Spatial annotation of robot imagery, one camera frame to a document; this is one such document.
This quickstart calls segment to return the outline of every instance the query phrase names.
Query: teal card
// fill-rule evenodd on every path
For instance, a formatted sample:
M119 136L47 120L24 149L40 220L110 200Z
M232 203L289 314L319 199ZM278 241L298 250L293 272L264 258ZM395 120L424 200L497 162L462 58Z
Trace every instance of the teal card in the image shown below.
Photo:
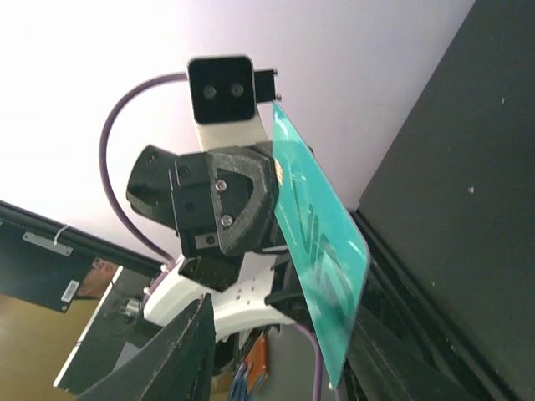
M278 104L275 216L292 256L329 380L339 386L369 269L368 246L309 147Z

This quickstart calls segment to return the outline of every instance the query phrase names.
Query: white label sticker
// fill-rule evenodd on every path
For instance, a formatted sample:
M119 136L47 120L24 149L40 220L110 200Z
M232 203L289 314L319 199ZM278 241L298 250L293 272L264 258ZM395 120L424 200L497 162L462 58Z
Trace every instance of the white label sticker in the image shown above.
M63 302L71 302L71 300L74 297L74 294L76 293L76 290L78 290L79 285L80 285L79 282L76 282L75 280L71 280L63 296L61 297L61 300Z

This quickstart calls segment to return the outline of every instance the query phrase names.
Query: orange object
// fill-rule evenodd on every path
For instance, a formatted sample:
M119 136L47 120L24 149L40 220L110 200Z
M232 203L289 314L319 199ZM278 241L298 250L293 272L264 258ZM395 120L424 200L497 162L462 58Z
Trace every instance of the orange object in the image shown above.
M251 394L258 391L268 378L268 337L265 334L257 338L245 362L249 371L247 390Z

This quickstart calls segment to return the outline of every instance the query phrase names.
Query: white wall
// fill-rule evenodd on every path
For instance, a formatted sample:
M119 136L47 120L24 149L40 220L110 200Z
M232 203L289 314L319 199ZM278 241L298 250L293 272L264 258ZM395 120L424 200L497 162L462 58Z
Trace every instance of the white wall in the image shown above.
M0 6L0 199L153 256L113 215L97 148L116 100L195 55L246 53L276 67L283 107L347 206L359 196L472 0L26 0ZM121 115L110 174L147 144L197 150L185 84ZM269 117L266 106L263 115ZM133 216L173 254L166 228Z

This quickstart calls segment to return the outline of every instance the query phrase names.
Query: camera lens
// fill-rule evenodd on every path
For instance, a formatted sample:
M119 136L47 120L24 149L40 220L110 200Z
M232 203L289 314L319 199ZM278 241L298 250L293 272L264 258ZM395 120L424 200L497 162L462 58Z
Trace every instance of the camera lens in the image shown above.
M243 87L240 84L233 84L231 86L231 94L235 98L239 98L243 95Z
M212 100L216 97L216 89L213 87L213 86L206 86L203 90L202 90L202 93L204 94L204 98L206 100Z

